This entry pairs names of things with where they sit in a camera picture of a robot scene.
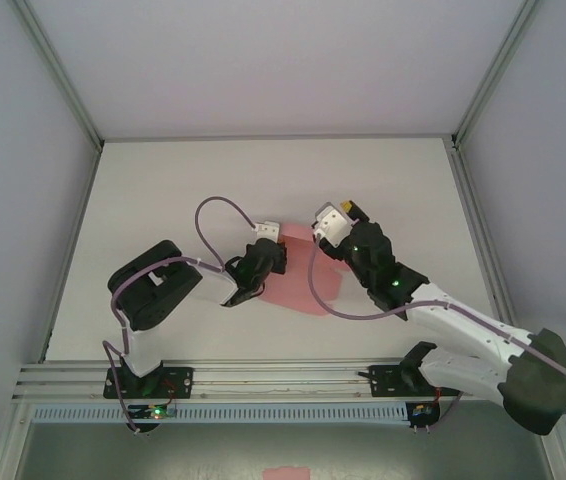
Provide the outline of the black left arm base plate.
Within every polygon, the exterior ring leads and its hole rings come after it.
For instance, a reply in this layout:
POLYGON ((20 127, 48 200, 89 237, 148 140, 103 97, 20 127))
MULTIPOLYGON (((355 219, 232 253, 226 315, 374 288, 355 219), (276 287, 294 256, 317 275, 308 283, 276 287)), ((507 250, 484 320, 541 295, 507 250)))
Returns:
POLYGON ((190 367, 159 366, 144 377, 135 376, 127 367, 107 370, 103 397, 118 398, 114 374, 117 374, 121 396, 124 400, 189 399, 193 387, 194 370, 190 367))

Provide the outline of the aluminium frame post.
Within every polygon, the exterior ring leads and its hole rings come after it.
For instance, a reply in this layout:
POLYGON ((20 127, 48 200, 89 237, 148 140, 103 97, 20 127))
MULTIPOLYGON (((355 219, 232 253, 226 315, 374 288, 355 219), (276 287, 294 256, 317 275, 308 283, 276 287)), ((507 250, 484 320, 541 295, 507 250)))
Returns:
POLYGON ((470 138, 478 121, 492 98, 502 77, 507 71, 511 61, 517 53, 529 28, 534 22, 540 8, 545 0, 522 0, 514 20, 508 28, 504 39, 501 41, 497 51, 482 77, 467 109, 465 110, 459 125, 452 134, 452 144, 457 150, 470 138))
POLYGON ((73 85, 60 56, 46 33, 42 21, 39 19, 30 0, 6 1, 30 39, 34 50, 43 62, 51 80, 57 87, 80 129, 94 149, 98 153, 101 153, 105 140, 98 131, 96 124, 73 85))

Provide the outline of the aluminium table side rail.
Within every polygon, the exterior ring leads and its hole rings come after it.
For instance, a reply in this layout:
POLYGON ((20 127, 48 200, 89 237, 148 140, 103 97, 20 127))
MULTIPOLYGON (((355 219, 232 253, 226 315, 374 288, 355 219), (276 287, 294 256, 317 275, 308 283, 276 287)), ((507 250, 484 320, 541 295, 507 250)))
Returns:
POLYGON ((36 363, 45 361, 49 341, 52 337, 59 307, 62 301, 63 292, 67 283, 67 278, 72 265, 74 252, 79 239, 80 230, 85 217, 90 195, 98 172, 100 160, 102 156, 101 150, 96 150, 91 159, 89 175, 85 185, 80 190, 78 197, 79 203, 76 214, 71 223, 70 236, 68 244, 64 250, 61 262, 61 269, 57 280, 55 281, 52 297, 46 310, 46 316, 42 325, 41 333, 37 335, 37 339, 33 347, 33 358, 36 363))
POLYGON ((448 146, 449 163, 459 192, 470 236, 474 245, 491 308, 496 318, 513 324, 515 318, 504 278, 494 250, 489 228, 484 218, 476 188, 463 156, 461 145, 455 136, 448 146))

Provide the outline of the pink cloth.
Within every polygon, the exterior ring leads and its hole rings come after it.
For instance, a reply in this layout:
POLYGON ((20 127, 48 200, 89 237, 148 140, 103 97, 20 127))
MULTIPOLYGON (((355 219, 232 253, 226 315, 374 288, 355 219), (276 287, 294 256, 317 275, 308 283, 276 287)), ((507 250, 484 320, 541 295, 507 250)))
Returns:
MULTIPOLYGON (((280 240, 287 249, 287 266, 283 275, 268 276, 265 292, 260 300, 311 316, 326 316, 314 299, 308 284, 308 268, 314 248, 312 230, 309 226, 282 223, 280 240)), ((318 251, 313 267, 315 290, 330 307, 339 296, 343 274, 350 269, 344 263, 331 259, 318 251)))

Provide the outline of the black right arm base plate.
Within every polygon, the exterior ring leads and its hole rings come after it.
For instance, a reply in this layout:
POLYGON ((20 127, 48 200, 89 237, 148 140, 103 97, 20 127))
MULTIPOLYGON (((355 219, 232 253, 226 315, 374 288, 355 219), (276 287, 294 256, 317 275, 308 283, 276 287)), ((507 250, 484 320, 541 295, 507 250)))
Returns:
POLYGON ((416 367, 401 364, 370 365, 358 373, 368 381, 373 397, 434 399, 437 388, 430 385, 416 367))

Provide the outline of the aluminium arm base rail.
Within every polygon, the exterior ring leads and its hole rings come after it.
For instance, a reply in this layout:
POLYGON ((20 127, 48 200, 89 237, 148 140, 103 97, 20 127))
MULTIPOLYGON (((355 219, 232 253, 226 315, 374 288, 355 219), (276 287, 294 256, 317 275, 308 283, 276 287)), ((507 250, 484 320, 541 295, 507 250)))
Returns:
MULTIPOLYGON (((374 402, 369 381, 359 374, 373 364, 397 358, 312 361, 172 361, 191 367, 189 403, 374 402)), ((29 403, 105 403, 102 391, 109 363, 52 361, 25 364, 12 401, 29 403)))

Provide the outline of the pink paper sheet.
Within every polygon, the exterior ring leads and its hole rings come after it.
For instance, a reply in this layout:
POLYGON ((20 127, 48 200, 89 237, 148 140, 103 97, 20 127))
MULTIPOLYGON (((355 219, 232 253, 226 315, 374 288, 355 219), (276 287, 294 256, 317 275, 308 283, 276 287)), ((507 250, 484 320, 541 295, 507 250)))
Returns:
POLYGON ((262 472, 262 480, 311 480, 311 471, 308 467, 268 468, 262 472))

